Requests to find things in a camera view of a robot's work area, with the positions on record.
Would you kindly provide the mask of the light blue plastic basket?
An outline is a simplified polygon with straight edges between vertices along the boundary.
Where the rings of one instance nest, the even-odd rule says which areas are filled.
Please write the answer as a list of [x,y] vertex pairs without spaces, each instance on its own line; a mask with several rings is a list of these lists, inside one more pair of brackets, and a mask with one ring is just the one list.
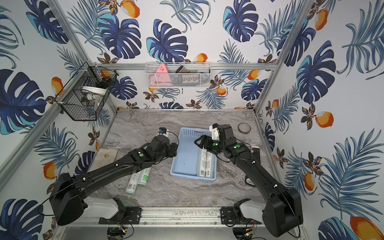
[[179,134],[179,146],[177,156],[173,158],[171,166],[171,176],[175,178],[188,179],[194,181],[214,182],[217,176],[217,157],[215,159],[215,177],[213,179],[199,177],[198,165],[200,148],[195,145],[194,141],[202,135],[210,136],[211,133],[207,129],[182,127]]

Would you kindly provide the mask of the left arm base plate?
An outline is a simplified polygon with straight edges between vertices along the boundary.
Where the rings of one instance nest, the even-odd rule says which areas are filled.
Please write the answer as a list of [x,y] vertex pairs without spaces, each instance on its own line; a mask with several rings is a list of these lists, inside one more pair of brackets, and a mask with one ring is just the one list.
[[142,216],[142,208],[123,207],[110,219],[100,218],[99,225],[138,225]]

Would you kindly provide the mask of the plastic wrap roll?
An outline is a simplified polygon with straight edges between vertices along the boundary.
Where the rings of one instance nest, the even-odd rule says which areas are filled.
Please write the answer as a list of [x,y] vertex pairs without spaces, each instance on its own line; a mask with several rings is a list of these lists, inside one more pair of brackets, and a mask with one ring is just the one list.
[[136,188],[138,186],[138,182],[140,179],[141,173],[133,173],[130,177],[130,180],[128,182],[128,185],[126,187],[125,193],[126,195],[134,195],[136,192]]
[[198,176],[210,178],[212,166],[212,154],[206,149],[200,149]]
[[213,179],[215,177],[215,159],[211,152],[207,152],[206,158],[206,177]]
[[140,177],[139,177],[139,180],[138,180],[138,186],[145,187],[148,184],[150,172],[151,172],[151,167],[146,168],[146,169],[140,171]]

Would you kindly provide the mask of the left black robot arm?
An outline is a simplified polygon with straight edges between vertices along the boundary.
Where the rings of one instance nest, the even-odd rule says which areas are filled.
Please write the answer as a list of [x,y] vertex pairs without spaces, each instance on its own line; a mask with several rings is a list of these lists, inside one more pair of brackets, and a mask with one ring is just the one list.
[[58,225],[65,226],[79,219],[86,209],[84,199],[98,189],[164,159],[173,158],[177,150],[177,143],[171,143],[168,137],[158,135],[150,143],[96,170],[75,176],[61,174],[49,197]]

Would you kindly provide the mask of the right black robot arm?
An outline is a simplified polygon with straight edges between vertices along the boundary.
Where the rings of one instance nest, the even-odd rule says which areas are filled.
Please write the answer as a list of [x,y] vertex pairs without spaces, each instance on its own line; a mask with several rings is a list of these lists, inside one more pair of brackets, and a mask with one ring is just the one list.
[[302,201],[296,189],[281,184],[265,170],[248,144],[234,136],[230,125],[213,124],[210,132],[211,136],[195,140],[195,145],[214,155],[224,154],[253,182],[266,202],[261,222],[270,234],[280,237],[303,224]]

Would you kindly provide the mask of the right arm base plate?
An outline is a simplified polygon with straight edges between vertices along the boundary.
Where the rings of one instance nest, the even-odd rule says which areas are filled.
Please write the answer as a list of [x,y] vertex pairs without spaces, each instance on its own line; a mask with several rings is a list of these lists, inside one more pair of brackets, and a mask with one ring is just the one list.
[[220,218],[222,225],[226,225],[227,227],[253,223],[258,225],[261,224],[261,222],[244,217],[240,211],[240,208],[237,207],[222,207],[220,209]]

